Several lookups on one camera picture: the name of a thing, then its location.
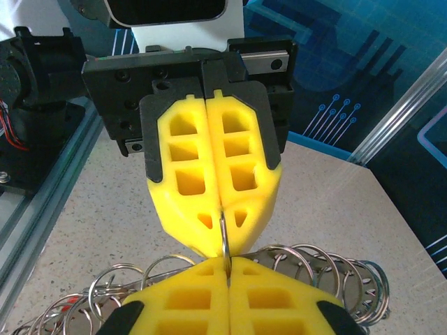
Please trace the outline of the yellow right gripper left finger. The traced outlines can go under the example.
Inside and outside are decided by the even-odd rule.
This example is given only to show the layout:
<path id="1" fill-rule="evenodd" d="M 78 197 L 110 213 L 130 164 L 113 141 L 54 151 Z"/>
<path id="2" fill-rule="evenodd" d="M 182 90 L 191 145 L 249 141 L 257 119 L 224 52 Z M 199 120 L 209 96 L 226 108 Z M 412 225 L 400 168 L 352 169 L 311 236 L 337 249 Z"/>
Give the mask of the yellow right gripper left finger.
<path id="1" fill-rule="evenodd" d="M 227 275 L 210 258 L 129 295 L 101 334 L 229 334 Z"/>

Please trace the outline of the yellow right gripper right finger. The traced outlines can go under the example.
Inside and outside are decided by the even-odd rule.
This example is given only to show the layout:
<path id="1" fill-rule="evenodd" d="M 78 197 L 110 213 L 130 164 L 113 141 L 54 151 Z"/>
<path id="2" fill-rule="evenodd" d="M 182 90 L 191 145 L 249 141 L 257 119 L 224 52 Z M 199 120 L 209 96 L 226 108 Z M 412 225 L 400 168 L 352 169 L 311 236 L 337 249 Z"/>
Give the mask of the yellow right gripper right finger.
<path id="1" fill-rule="evenodd" d="M 231 334 L 362 334 L 338 298 L 246 258 L 233 258 Z"/>

